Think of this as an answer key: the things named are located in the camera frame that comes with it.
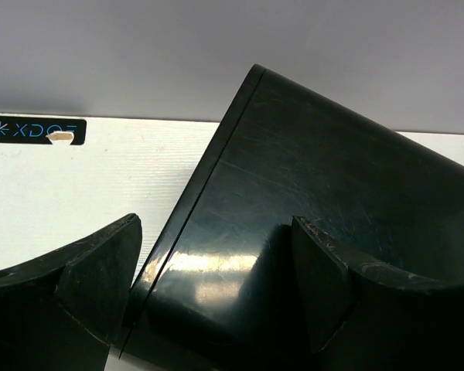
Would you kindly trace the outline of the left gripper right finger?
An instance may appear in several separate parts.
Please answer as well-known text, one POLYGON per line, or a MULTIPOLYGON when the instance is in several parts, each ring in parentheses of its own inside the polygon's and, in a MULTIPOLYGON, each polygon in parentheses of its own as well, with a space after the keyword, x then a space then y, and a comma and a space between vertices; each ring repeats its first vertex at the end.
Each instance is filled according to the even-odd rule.
POLYGON ((291 249, 317 370, 464 370, 464 284, 405 271, 306 218, 291 249))

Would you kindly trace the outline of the black pink drawer organizer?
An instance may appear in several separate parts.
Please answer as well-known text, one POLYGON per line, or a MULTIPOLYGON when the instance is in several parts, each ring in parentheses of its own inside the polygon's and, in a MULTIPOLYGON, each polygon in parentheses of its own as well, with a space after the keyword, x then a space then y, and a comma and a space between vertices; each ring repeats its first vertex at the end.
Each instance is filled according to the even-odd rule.
POLYGON ((395 267, 464 284, 464 166, 256 65, 134 283, 121 359, 317 370, 296 216, 395 267))

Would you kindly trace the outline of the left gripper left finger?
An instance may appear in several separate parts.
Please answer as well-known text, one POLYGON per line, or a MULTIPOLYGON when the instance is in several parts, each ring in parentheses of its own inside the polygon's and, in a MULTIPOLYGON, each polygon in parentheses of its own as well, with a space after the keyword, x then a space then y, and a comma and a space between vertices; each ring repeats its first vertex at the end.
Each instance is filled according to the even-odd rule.
POLYGON ((0 370, 102 370, 118 337, 142 246, 130 213, 0 270, 0 370))

